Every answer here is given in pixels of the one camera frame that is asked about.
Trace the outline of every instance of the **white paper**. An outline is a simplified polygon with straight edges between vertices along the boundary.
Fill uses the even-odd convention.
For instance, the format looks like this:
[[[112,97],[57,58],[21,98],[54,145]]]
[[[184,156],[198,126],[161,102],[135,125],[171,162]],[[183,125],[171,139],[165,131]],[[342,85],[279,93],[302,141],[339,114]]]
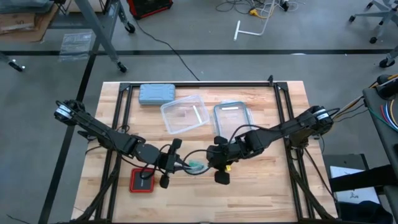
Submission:
[[[344,175],[355,174],[357,172],[362,172],[359,169],[350,169],[344,167],[330,166],[331,177],[341,177]],[[363,201],[369,200],[374,203],[380,204],[379,198],[374,187],[366,187],[363,189],[346,190],[343,192],[336,192],[336,198],[339,202],[349,202],[349,203],[361,203]]]

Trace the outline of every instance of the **green object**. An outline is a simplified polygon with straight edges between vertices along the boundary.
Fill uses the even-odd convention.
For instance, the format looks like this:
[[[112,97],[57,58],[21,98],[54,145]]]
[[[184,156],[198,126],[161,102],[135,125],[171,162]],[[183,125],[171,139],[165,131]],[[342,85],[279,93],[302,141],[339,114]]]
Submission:
[[[191,169],[188,170],[188,172],[191,174],[196,174],[196,173],[202,172],[203,170],[207,169],[207,166],[200,161],[190,160],[188,162],[188,165],[191,167]]]

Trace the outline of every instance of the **cardboard box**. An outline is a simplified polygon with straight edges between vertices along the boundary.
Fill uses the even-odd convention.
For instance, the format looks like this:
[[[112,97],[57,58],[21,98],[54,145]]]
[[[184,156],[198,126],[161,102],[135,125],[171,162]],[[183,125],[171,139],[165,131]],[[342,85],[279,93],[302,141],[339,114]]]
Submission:
[[[53,5],[51,10],[46,14],[41,14],[35,18],[35,27],[33,30],[19,32],[11,31],[8,34],[0,35],[0,41],[16,41],[16,42],[38,42],[43,39],[45,31],[50,25],[51,20],[58,11],[58,6]]]
[[[0,34],[35,26],[34,13],[0,14]]]

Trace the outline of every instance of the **red square object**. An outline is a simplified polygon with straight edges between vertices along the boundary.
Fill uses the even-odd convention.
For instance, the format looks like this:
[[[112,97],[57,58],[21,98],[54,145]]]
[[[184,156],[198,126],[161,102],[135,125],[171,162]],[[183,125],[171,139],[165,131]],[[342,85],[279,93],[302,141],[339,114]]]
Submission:
[[[142,168],[131,170],[131,179],[130,179],[131,193],[151,193],[152,191],[154,191],[155,175],[153,175],[147,180],[143,180],[139,176],[141,170]],[[153,169],[145,169],[143,176],[148,175],[152,172]]]

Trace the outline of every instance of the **floor stripe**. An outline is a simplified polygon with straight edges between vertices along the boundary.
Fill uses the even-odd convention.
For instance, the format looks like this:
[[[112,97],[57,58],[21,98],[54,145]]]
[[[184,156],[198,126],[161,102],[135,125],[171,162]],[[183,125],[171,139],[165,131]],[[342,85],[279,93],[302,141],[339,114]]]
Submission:
[[[343,55],[343,54],[386,54],[392,49],[336,49],[336,50],[177,50],[180,55]],[[2,52],[8,56],[58,56],[58,50],[13,50]],[[174,55],[172,50],[117,50],[120,56],[132,55]],[[98,51],[97,55],[107,55]]]
[[[98,50],[100,47],[100,42],[95,40],[94,46],[93,46],[93,51],[95,52]],[[81,79],[80,82],[80,87],[76,96],[76,100],[82,101],[86,92],[88,80],[90,79],[91,71],[94,67],[94,62],[95,62],[96,54],[91,54],[87,66],[85,69],[85,72],[83,74],[83,78]],[[55,170],[51,178],[51,183],[49,190],[47,192],[47,196],[44,201],[44,205],[42,208],[42,212],[40,214],[39,218],[39,224],[47,224],[49,222],[49,217],[51,214],[51,209],[52,205],[54,203],[55,196],[57,195],[57,190],[58,190],[58,185],[61,180],[62,176],[62,170],[65,165],[65,161],[68,156],[68,151],[70,147],[70,143],[72,141],[72,136],[74,133],[75,127],[74,126],[68,126],[67,131],[65,133],[65,137],[63,138],[62,146],[61,146],[61,151],[57,159],[57,163],[55,165]]]

